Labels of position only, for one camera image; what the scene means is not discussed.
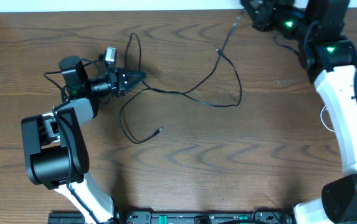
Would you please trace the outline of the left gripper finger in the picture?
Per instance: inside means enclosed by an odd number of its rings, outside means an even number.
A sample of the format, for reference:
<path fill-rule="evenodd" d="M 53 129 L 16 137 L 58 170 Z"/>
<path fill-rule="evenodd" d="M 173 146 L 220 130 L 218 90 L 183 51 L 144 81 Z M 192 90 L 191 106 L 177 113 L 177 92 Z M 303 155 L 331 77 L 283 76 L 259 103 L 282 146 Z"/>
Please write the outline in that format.
<path fill-rule="evenodd" d="M 137 87 L 142 80 L 125 80 L 120 84 L 120 95 L 125 96 L 130 91 L 132 91 L 135 87 Z"/>
<path fill-rule="evenodd" d="M 125 68 L 118 68 L 118 79 L 123 83 L 141 82 L 146 78 L 145 72 L 128 70 Z"/>

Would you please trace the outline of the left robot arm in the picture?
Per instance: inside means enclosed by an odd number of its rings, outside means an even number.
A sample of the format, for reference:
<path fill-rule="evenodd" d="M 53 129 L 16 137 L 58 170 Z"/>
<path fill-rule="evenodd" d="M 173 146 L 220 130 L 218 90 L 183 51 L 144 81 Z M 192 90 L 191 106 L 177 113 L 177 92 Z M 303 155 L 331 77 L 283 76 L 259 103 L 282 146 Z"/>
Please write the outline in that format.
<path fill-rule="evenodd" d="M 88 63 L 78 56 L 62 59 L 62 103 L 50 112 L 21 121 L 26 172 L 33 184 L 67 197 L 82 213 L 84 223 L 126 223 L 114 200 L 89 172 L 81 127 L 97 116 L 101 98 L 125 96 L 146 73 L 105 62 L 105 73 L 89 78 L 85 70 Z"/>

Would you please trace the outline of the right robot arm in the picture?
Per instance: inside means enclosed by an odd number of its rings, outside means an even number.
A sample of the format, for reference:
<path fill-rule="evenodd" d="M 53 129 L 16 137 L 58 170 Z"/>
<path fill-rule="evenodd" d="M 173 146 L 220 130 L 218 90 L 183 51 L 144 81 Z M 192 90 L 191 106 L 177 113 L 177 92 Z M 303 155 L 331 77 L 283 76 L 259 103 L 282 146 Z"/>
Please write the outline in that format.
<path fill-rule="evenodd" d="M 342 33 L 349 1 L 309 1 L 303 10 L 285 1 L 241 3 L 255 29 L 298 42 L 298 60 L 328 110 L 340 148 L 343 177 L 326 184 L 320 198 L 295 205 L 293 222 L 357 223 L 357 50 Z"/>

